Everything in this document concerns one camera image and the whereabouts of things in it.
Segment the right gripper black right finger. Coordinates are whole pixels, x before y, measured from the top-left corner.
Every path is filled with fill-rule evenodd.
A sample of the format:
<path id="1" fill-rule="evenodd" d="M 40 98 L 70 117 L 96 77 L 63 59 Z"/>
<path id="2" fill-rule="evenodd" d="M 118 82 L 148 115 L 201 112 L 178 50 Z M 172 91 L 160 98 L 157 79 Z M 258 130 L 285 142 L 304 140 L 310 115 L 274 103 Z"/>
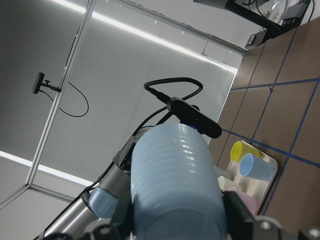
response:
<path id="1" fill-rule="evenodd" d="M 229 230 L 252 230 L 255 219 L 235 191 L 225 191 L 223 203 Z"/>

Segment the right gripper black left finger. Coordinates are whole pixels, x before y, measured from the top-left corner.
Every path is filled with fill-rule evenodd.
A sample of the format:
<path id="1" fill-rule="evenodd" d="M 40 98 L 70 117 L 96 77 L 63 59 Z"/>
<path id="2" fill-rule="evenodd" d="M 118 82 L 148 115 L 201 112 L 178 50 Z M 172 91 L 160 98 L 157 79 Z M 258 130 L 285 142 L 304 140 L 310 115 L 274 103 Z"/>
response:
<path id="1" fill-rule="evenodd" d="M 122 192 L 111 218 L 111 225 L 119 233 L 130 233 L 133 229 L 133 204 L 131 193 Z"/>

